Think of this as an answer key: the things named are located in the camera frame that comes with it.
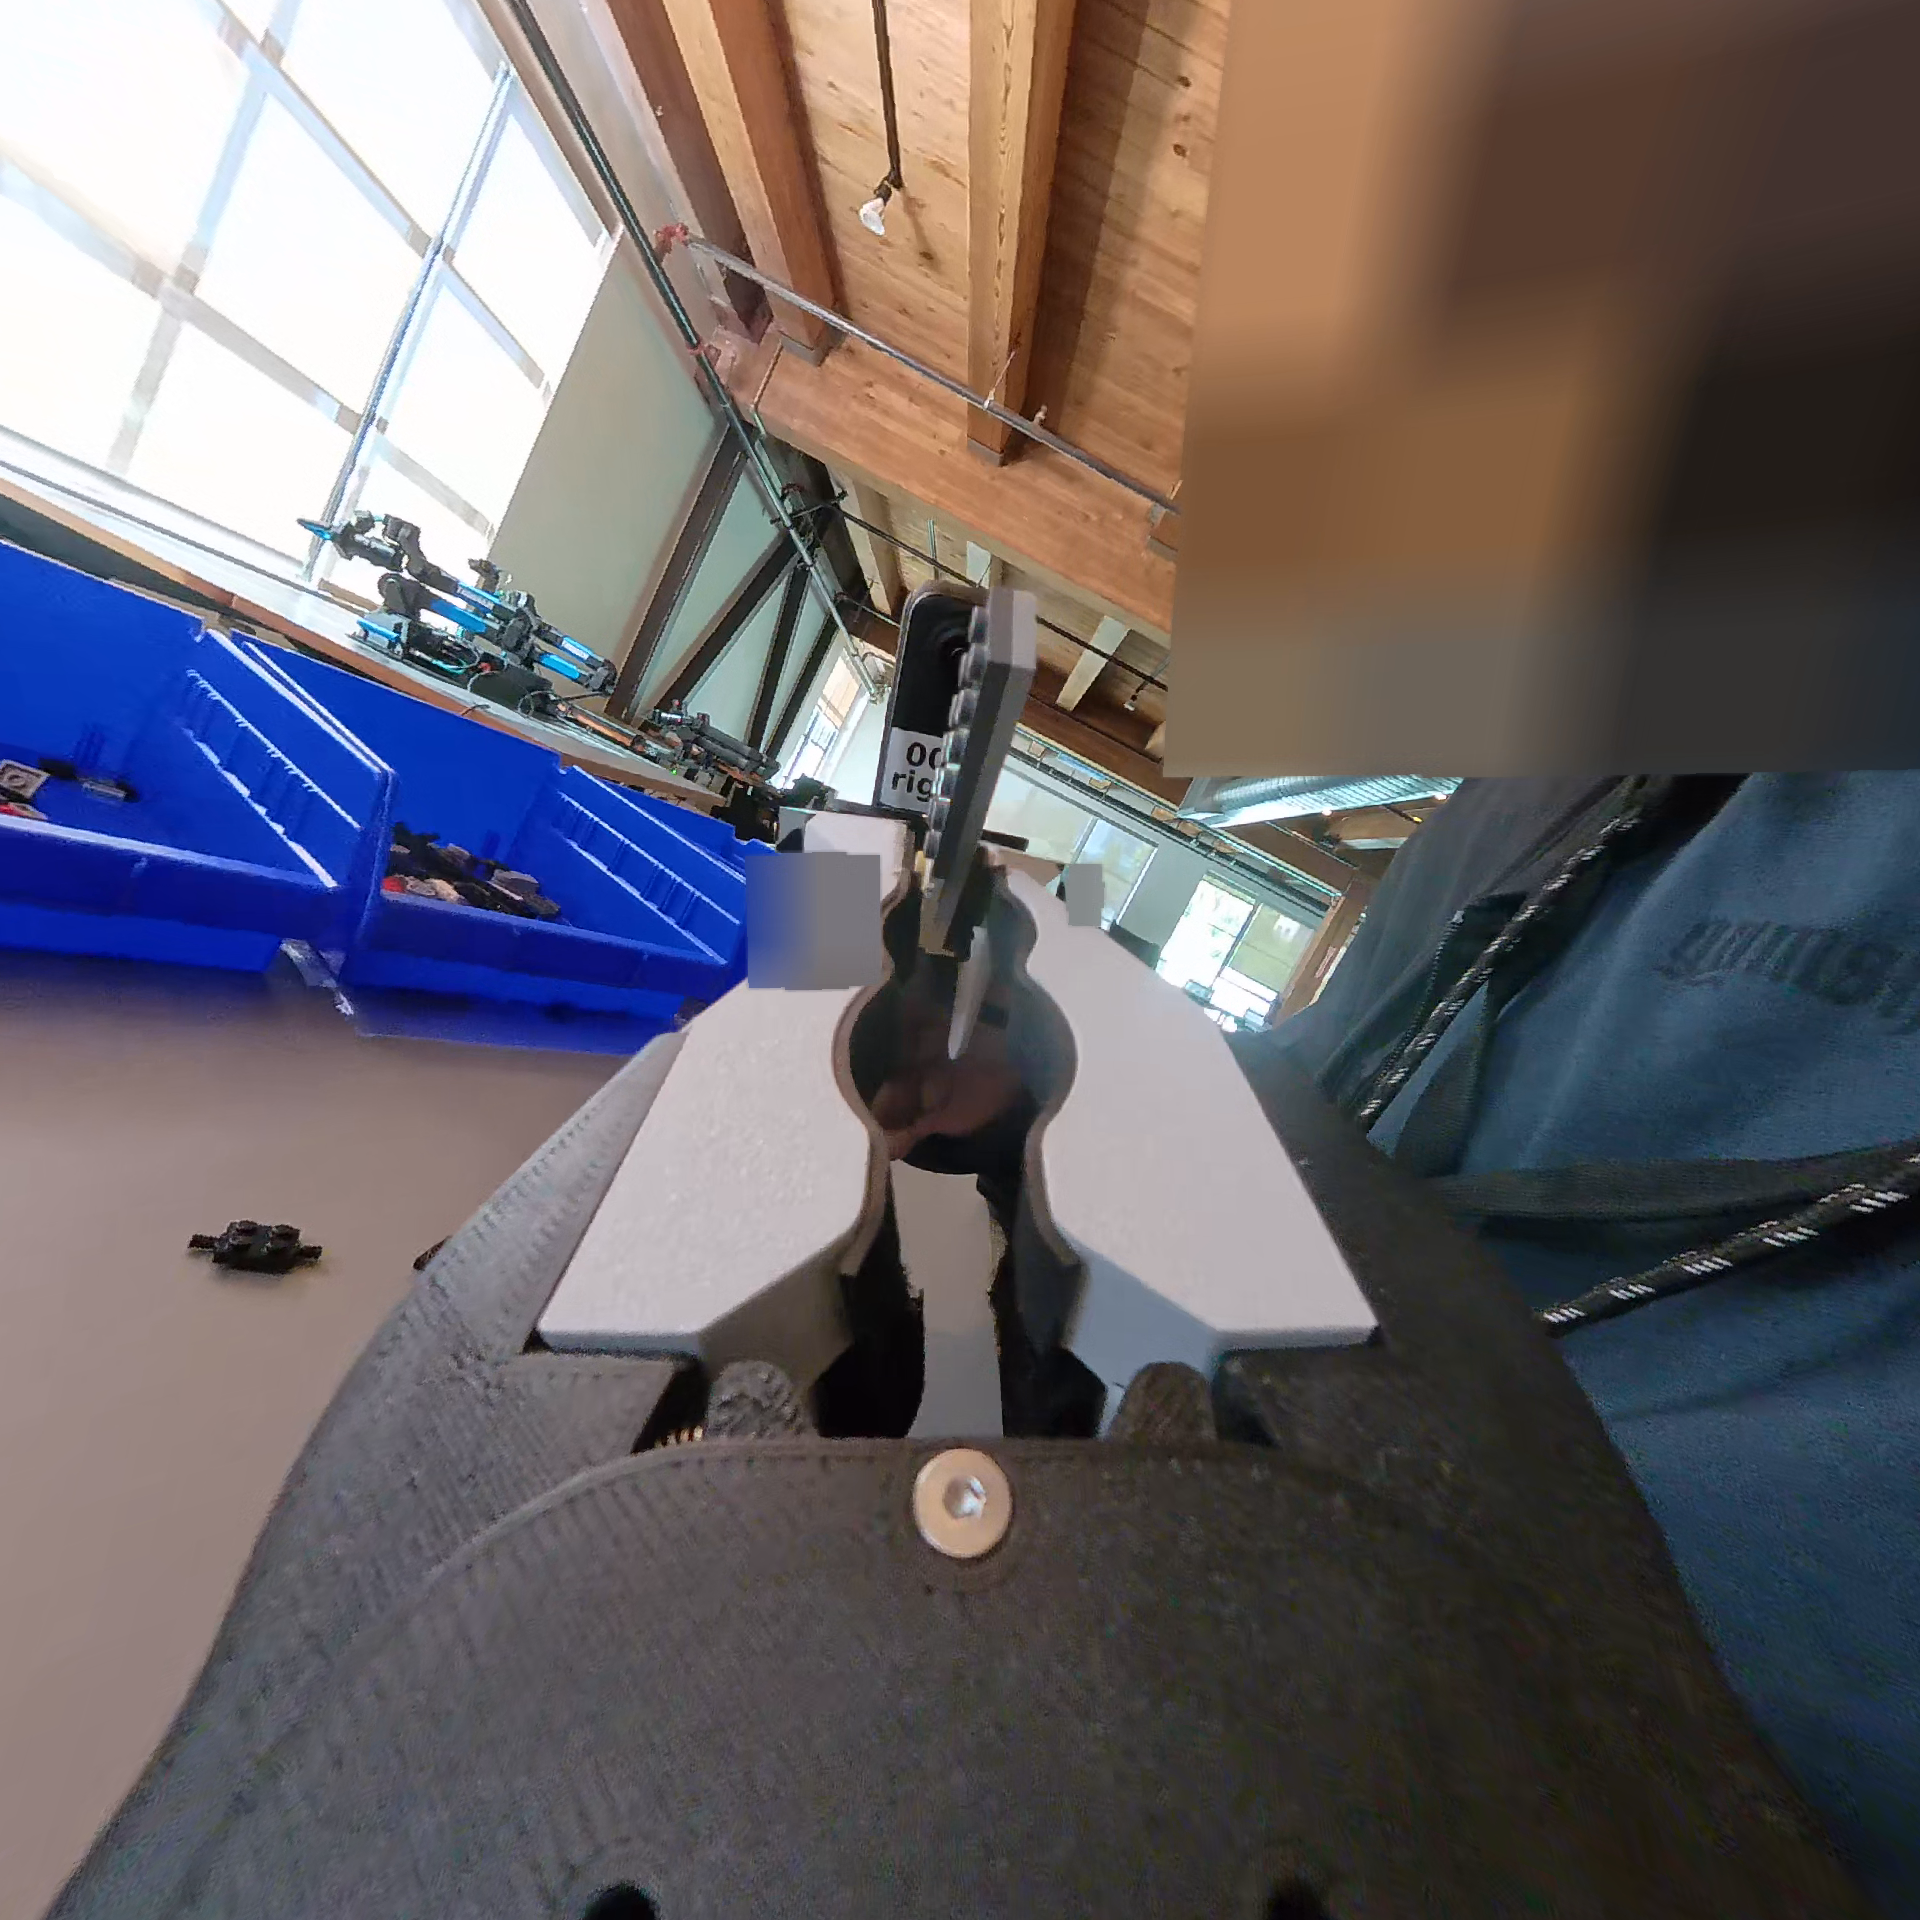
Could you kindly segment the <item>person in blue hoodie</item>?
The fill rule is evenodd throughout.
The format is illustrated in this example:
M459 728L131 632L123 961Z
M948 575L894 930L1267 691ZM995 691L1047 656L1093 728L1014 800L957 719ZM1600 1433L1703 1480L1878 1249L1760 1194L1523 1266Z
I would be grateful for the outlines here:
M1911 856L1911 769L1746 769L1500 1011L1465 1170L1426 1186L1532 1311L1911 1155ZM1920 1911L1911 1210L1557 1341L1884 1911Z

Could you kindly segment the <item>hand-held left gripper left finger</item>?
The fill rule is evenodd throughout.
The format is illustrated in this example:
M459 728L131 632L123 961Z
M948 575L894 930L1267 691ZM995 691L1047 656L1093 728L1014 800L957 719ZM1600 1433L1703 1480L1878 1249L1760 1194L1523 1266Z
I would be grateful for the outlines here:
M549 1355L765 1358L808 1390L850 1355L844 1273L879 1210L879 1129L850 1071L884 980L913 858L751 858L744 980L711 1002L580 1231L536 1334Z

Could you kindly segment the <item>blue plastic storage bin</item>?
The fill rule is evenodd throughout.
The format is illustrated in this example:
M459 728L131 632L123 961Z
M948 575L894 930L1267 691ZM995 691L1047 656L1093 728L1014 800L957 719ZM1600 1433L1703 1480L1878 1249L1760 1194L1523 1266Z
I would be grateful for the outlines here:
M235 636L9 543L0 749L139 789L0 816L9 947L240 975L344 947L389 769Z
M611 1035L671 1027L744 975L751 848L730 823L337 665L253 636L240 651L389 769L373 827L375 880L337 947L344 986L464 1002L472 1022L517 1041L577 1027L611 1047ZM553 918L400 892L399 827L523 871Z

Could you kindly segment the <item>pile of dark brick pieces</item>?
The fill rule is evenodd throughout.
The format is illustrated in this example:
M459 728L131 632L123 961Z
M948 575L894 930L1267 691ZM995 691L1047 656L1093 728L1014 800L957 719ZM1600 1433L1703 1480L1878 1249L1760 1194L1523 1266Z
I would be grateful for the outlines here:
M443 837L411 827L411 823L389 827L382 892L480 905L480 910L530 918L530 924L564 924L564 905L544 892L536 871L517 871L489 856L472 856L472 848L443 841Z

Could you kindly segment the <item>long wooden worktable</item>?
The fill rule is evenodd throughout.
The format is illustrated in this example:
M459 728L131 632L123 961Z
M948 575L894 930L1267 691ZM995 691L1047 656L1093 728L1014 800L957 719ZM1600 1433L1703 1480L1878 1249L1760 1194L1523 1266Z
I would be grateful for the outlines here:
M695 775L675 775L599 736L580 728L549 728L549 719L523 719L510 707L489 707L452 680L424 678L412 665L399 665L382 651L373 651L357 636L357 605L281 577L268 560L233 560L226 547L176 538L139 508L123 501L93 501L82 484L71 484L62 470L41 470L24 464L24 454L0 458L0 500L9 500L9 543L24 543L41 553L59 553L82 575L159 594L171 605L204 609L220 632L240 632L302 656L328 656L351 678L373 678L399 692L412 692L426 707L444 707L472 728L489 736L523 736L536 749L549 749L564 765L580 765L592 775L611 775L624 789L654 789L665 804L699 809L714 816L724 800Z

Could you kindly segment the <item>silver ventilation duct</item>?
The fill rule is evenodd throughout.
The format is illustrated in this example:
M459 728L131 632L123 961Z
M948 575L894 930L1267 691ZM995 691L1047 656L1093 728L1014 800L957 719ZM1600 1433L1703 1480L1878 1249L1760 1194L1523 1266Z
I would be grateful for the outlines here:
M1304 823L1344 809L1406 809L1444 804L1458 775L1191 775L1183 800L1188 823L1245 827L1245 823Z

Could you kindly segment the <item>black white speckled drawstring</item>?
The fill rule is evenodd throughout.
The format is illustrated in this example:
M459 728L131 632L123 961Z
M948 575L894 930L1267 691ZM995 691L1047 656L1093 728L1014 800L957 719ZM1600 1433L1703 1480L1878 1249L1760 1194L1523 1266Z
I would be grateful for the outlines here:
M1371 1129L1396 1093L1428 1063L1428 1051L1454 1035L1454 1022L1465 1011L1465 1002L1481 997L1481 1022L1500 1022L1500 980L1516 986L1523 980L1523 956L1551 939L1551 924L1565 918L1572 892L1595 892L1590 871L1600 871L1616 858L1616 848L1625 848L1653 816L1653 783L1636 775L1605 816L1580 837L1572 837L1572 848L1551 858L1551 871L1500 918L1500 930L1473 947L1465 968L1437 968L1444 997L1428 997L1410 1022L1410 1035L1381 1056L1381 1079L1363 1086L1363 1094L1353 1102L1353 1125Z
M1683 1259L1666 1259L1642 1273L1616 1273L1600 1289L1580 1289L1557 1310L1536 1310L1532 1317L1551 1334L1551 1341L1572 1341L1580 1325L1600 1325L1600 1317L1623 1317L1623 1311L1642 1311L1653 1303L1673 1303L1673 1294L1688 1294L1703 1281L1725 1281L1746 1260L1766 1260L1766 1259L1791 1259L1842 1223L1866 1223L1878 1210L1894 1210L1920 1194L1920 1155L1904 1155L1904 1162L1884 1162L1878 1173L1797 1204L1797 1210L1777 1210L1777 1220L1760 1220L1734 1236L1717 1236L1703 1249L1683 1249Z

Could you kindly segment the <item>black jacket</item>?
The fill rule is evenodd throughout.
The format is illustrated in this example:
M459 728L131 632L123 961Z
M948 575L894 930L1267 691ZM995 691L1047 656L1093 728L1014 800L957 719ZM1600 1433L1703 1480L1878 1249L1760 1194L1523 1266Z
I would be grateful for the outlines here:
M1313 1009L1238 1041L1245 1063L1295 1063L1318 1094L1353 1115L1381 1056L1410 1035L1416 1009L1444 997L1437 968L1465 968L1500 918L1551 871L1572 837L1595 827L1636 775L1465 775L1388 858L1381 880L1335 980ZM1625 905L1734 789L1739 769L1645 775L1653 816L1616 848L1595 892L1572 892L1551 939L1523 956L1523 980L1500 980L1500 1011L1523 986L1544 986L1565 956L1616 905ZM1446 1181L1465 1170L1473 1115L1490 1079L1490 1035L1481 997L1428 1063L1396 1093L1396 1102L1363 1129L1416 1181Z

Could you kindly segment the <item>large window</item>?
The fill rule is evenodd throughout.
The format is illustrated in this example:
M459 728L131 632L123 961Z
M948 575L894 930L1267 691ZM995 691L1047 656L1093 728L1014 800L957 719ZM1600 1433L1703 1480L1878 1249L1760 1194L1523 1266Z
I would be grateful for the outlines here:
M498 547L608 283L489 8L9 0L9 458L330 577L321 522Z

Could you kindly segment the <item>scattered grey red brick pieces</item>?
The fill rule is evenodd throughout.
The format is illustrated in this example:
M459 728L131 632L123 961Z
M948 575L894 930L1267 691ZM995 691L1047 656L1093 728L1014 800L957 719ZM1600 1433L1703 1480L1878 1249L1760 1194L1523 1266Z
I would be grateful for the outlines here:
M131 775L76 769L71 761L41 761L41 765L0 761L0 809L9 816L42 823L41 789L82 789L93 804L139 804L139 789Z

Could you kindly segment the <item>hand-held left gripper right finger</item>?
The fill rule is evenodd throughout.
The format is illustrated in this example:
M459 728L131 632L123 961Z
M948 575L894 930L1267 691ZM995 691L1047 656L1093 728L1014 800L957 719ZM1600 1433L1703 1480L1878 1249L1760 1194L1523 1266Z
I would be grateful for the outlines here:
M1035 871L995 871L995 947L1040 1035L1023 1170L1023 1325L1099 1383L1093 1431L1157 1365L1371 1347L1381 1311L1230 1041Z

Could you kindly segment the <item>grey and tan brick beam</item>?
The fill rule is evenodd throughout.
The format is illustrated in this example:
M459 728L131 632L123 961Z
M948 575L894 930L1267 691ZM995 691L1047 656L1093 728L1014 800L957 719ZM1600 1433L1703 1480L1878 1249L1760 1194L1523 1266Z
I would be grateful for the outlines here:
M944 712L944 761L927 809L927 947L957 956L969 869L1035 671L1040 597L1030 589L986 589L983 597L969 597Z

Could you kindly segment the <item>person's right hand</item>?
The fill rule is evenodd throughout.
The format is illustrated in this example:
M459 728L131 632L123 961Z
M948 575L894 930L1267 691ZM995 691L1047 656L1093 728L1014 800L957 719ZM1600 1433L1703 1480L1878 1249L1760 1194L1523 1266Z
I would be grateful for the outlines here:
M999 1181L1040 1102L999 1051L917 1056L873 1093L884 1155L927 1173Z

